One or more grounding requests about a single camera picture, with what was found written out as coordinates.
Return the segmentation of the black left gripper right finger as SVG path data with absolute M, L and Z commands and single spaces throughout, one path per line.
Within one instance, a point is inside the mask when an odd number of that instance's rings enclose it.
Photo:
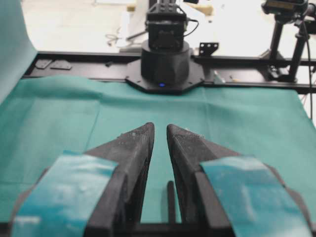
M 167 144 L 184 223 L 210 237 L 311 237 L 310 213 L 273 166 L 170 124 Z

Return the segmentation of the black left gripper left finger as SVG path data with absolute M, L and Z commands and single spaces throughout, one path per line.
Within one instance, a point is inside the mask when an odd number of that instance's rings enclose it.
M 111 237 L 139 220 L 155 127 L 149 122 L 84 153 L 63 152 L 16 202 L 12 237 Z

